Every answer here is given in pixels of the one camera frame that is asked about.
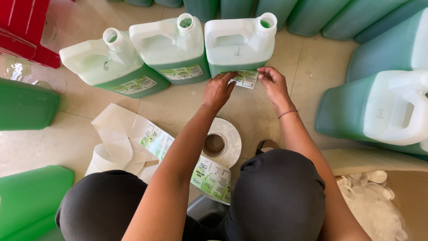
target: hand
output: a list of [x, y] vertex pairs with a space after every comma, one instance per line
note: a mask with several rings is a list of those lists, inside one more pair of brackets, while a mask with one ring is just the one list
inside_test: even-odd
[[233, 81], [229, 85], [227, 84], [236, 76], [238, 76], [237, 72], [229, 72], [218, 74], [214, 78], [208, 80], [204, 88], [202, 105], [213, 108], [217, 113], [229, 99], [236, 81]]
[[278, 115], [296, 109], [288, 95], [285, 77], [273, 67], [260, 67], [259, 80], [266, 88], [270, 105]]

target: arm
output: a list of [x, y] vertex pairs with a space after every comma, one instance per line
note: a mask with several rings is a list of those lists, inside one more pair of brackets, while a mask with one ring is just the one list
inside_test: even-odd
[[211, 124], [236, 84], [227, 83], [236, 75], [230, 72], [208, 81], [203, 104], [178, 134], [153, 174], [123, 241], [181, 240], [190, 178]]
[[[266, 88], [270, 104], [281, 115], [296, 109], [287, 91], [285, 77], [272, 67], [258, 68], [259, 79]], [[348, 208], [333, 173], [307, 132], [299, 114], [292, 111], [279, 119], [282, 136], [288, 150], [310, 159], [325, 182], [326, 211], [319, 240], [371, 240]]]

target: jug handle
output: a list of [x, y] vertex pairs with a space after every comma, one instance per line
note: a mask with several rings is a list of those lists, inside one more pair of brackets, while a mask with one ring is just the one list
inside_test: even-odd
[[92, 54], [105, 55], [110, 58], [109, 49], [102, 39], [88, 40], [74, 45], [73, 48], [61, 49], [59, 56], [65, 67], [76, 74], [81, 74], [83, 69], [77, 64], [80, 60]]
[[[411, 141], [412, 143], [409, 143], [411, 145], [428, 137], [428, 98], [424, 94], [415, 92], [407, 93], [403, 98], [414, 105], [413, 113], [406, 128], [399, 129], [392, 122], [389, 123], [384, 134], [385, 139], [391, 140], [388, 144], [402, 145], [400, 143], [403, 141]], [[401, 120], [401, 115], [400, 110], [393, 110], [391, 119]]]
[[244, 19], [229, 19], [227, 24], [224, 20], [211, 20], [205, 24], [205, 46], [214, 48], [214, 41], [218, 37], [240, 34], [247, 42], [253, 35], [251, 22]]
[[129, 27], [129, 37], [132, 44], [138, 52], [144, 48], [141, 46], [141, 40], [153, 37], [156, 35], [163, 35], [172, 39], [173, 44], [176, 42], [176, 25], [169, 22], [152, 22], [147, 24], [136, 24]]

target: left hand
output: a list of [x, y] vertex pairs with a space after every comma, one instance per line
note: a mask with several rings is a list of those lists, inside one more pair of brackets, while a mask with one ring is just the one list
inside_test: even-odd
[[227, 83], [236, 76], [238, 76], [237, 72], [229, 72], [218, 74], [214, 78], [208, 80], [204, 88], [202, 105], [213, 108], [214, 111], [218, 112], [223, 105], [226, 104], [236, 84], [235, 81], [229, 85], [227, 85]]

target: green foam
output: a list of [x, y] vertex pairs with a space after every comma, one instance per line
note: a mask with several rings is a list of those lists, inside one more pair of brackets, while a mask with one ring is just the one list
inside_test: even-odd
[[270, 28], [270, 25], [268, 22], [266, 22], [265, 20], [260, 20], [260, 24], [264, 27], [264, 28]]
[[191, 18], [185, 18], [180, 22], [180, 26], [181, 27], [190, 27], [190, 25], [192, 24], [192, 19]]
[[114, 41], [116, 41], [116, 39], [117, 39], [117, 34], [110, 39], [109, 43], [113, 43]]

